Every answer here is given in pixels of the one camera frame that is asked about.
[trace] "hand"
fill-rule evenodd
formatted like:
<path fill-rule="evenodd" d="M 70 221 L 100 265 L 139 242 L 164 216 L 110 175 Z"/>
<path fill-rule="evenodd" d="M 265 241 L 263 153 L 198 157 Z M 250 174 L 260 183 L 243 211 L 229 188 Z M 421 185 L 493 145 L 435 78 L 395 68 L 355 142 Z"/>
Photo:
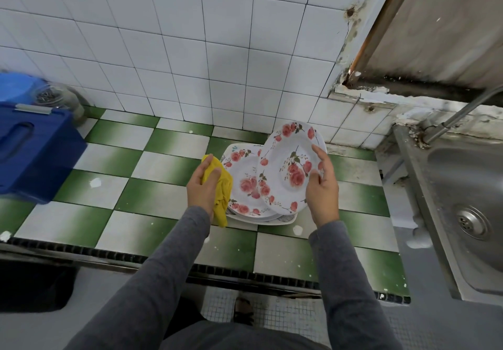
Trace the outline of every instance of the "hand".
<path fill-rule="evenodd" d="M 328 154 L 316 145 L 312 149 L 321 159 L 323 179 L 317 170 L 311 170 L 306 188 L 307 205 L 318 228 L 323 224 L 339 220 L 339 185 Z"/>
<path fill-rule="evenodd" d="M 210 221 L 213 221 L 213 206 L 215 205 L 215 190 L 217 188 L 218 179 L 222 173 L 221 168 L 214 169 L 208 180 L 201 184 L 204 172 L 213 160 L 213 154 L 210 154 L 196 168 L 189 182 L 187 183 L 187 201 L 188 206 L 202 207 L 208 215 Z"/>

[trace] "person's left hand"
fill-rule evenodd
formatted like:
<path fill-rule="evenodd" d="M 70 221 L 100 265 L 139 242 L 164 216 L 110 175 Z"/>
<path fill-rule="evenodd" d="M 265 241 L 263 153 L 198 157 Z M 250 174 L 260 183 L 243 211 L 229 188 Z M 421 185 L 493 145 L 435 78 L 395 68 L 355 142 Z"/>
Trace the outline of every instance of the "person's left hand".
<path fill-rule="evenodd" d="M 187 201 L 188 207 L 202 207 L 208 215 L 210 221 L 213 221 L 213 206 L 215 205 L 215 190 L 217 188 L 218 179 L 222 173 L 221 168 L 214 169 L 208 180 L 201 184 L 204 172 L 213 160 L 213 154 L 210 154 L 196 168 L 189 182 L 187 183 Z"/>

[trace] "metal pipe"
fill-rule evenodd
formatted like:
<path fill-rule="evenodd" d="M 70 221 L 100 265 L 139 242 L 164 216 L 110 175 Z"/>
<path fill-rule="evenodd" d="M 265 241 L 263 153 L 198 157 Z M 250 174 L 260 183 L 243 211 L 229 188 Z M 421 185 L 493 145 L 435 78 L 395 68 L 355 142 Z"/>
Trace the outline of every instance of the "metal pipe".
<path fill-rule="evenodd" d="M 493 95 L 503 92 L 503 85 L 497 88 L 489 89 L 475 98 L 469 104 L 466 104 L 460 111 L 450 117 L 447 121 L 442 122 L 436 127 L 431 127 L 424 132 L 422 141 L 423 143 L 430 144 L 437 140 L 440 136 L 445 134 L 449 129 L 460 121 L 460 119 L 466 117 L 470 112 L 474 111 L 479 105 L 490 99 Z"/>

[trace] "stack of plates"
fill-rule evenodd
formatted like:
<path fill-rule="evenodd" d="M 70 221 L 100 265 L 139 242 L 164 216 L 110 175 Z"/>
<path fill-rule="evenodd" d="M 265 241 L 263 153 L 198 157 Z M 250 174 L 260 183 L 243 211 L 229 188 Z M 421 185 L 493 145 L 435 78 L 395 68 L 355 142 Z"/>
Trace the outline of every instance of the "stack of plates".
<path fill-rule="evenodd" d="M 291 224 L 307 206 L 309 172 L 322 172 L 313 143 L 326 151 L 316 129 L 292 122 L 273 132 L 263 146 L 231 144 L 220 160 L 233 178 L 227 215 L 253 224 Z"/>

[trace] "sink drain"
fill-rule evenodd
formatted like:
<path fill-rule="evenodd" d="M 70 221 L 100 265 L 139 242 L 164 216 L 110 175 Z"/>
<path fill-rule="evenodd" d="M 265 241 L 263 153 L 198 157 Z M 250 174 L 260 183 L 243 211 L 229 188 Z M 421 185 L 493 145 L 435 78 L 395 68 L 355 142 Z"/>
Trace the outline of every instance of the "sink drain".
<path fill-rule="evenodd" d="M 478 209 L 471 206 L 456 206 L 454 213 L 464 233 L 478 240 L 489 238 L 491 226 Z"/>

